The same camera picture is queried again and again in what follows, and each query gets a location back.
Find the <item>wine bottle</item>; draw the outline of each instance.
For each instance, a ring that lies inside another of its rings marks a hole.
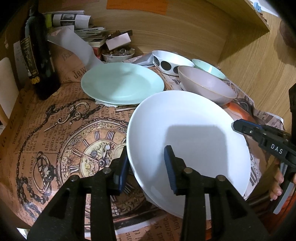
[[[34,0],[21,34],[22,54],[27,64],[28,75],[37,96],[46,100],[61,86],[55,72],[47,43],[45,17],[38,12],[38,0]]]

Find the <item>black dot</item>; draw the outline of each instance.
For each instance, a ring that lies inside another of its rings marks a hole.
[[[173,69],[174,73],[176,73],[176,74],[179,73],[179,72],[178,72],[178,67],[179,67],[179,66],[176,66],[176,67]]]
[[[153,56],[153,58],[154,58],[154,63],[155,63],[157,66],[159,66],[159,60],[158,60],[155,56]]]
[[[172,66],[170,65],[170,63],[168,63],[167,61],[162,61],[160,63],[161,67],[164,69],[164,70],[170,70],[172,68]]]

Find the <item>gold medal sticker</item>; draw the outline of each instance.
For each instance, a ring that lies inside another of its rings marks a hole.
[[[37,76],[37,77],[35,77],[35,78],[32,78],[31,79],[31,83],[34,85],[34,84],[36,84],[36,83],[39,83],[40,82],[40,78]]]

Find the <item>small bowl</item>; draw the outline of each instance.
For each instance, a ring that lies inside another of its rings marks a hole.
[[[224,105],[236,98],[236,93],[217,77],[194,67],[179,66],[180,81],[189,92],[199,94],[217,105]]]
[[[175,53],[154,50],[152,55],[155,67],[165,74],[179,76],[178,67],[180,65],[194,67],[194,63],[191,60]]]
[[[213,65],[208,64],[207,62],[195,58],[192,60],[192,62],[194,63],[196,68],[204,70],[221,80],[226,78],[225,74],[223,74],[219,69],[217,69]]]
[[[107,63],[117,63],[117,62],[122,62],[124,60],[132,58],[134,54],[125,55],[125,56],[109,56],[109,55],[104,55],[104,54],[102,54],[102,55],[104,57],[105,62],[107,62]]]

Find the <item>bottle neck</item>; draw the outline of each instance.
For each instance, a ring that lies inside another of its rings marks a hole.
[[[30,17],[32,17],[38,13],[38,4],[39,4],[39,0],[33,0],[33,4],[30,7],[30,13],[29,13]]]

